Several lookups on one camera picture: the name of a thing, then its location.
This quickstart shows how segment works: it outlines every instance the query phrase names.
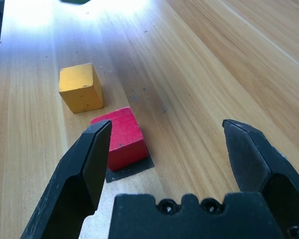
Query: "tabletop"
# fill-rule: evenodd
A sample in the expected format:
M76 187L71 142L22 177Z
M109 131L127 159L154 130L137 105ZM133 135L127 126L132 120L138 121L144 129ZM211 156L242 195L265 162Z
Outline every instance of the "tabletop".
M73 114L61 68L92 62L104 108ZM223 119L260 129L299 173L299 0L6 0L0 44L0 238L19 238L92 118L131 106L154 168L105 183L81 238L106 239L118 193L180 202L239 191Z

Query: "wooden block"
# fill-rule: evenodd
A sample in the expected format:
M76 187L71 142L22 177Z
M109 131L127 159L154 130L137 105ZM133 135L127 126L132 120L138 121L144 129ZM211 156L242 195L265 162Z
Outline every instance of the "wooden block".
M125 107L91 120L112 121L108 168L119 170L148 156L145 141L130 107Z
M103 107L102 87L92 63L61 69L59 93L73 113Z

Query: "red block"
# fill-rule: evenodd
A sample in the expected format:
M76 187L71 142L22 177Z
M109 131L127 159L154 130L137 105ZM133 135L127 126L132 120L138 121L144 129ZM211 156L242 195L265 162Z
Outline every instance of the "red block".
M130 107L97 117L91 124L101 120L112 121L109 169L116 171L148 156L142 132Z

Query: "dark object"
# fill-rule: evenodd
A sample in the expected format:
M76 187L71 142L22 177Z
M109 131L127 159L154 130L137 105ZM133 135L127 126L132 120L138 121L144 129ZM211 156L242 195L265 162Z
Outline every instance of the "dark object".
M188 194L181 205L164 199L157 206L151 195L117 195L109 239L299 239L297 172L261 131L228 119L223 126L233 172L244 192L227 194L223 204L212 198L199 204ZM84 218L94 214L111 124L91 127L58 164L22 238L78 238Z
M166 215L156 208L152 195L117 195L109 239L283 238L260 193L227 194L223 204L224 211L213 215L201 208L196 196L187 194L180 210Z
M134 174L143 172L144 170L147 170L149 168L153 168L154 163L151 159L150 153L148 152L148 157L145 159L142 159L136 163L133 163L125 168L122 168L118 171L111 171L109 168L106 170L106 182L111 183L113 181L120 180L122 178L130 177Z
M72 4L85 4L90 0L61 0L62 2L72 3Z
M61 158L24 229L22 239L78 238L83 220L98 208L112 123L89 126Z
M258 129L230 119L223 127L240 190L261 192L287 237L289 228L299 227L299 175Z

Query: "screw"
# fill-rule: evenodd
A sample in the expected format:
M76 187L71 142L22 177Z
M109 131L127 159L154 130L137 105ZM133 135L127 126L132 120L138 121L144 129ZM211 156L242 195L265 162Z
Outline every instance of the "screw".
M223 212L223 206L213 198L205 198L201 204L201 208L209 214L220 214Z
M180 205L172 199L163 199L159 202L157 209L165 215L173 215L180 210Z

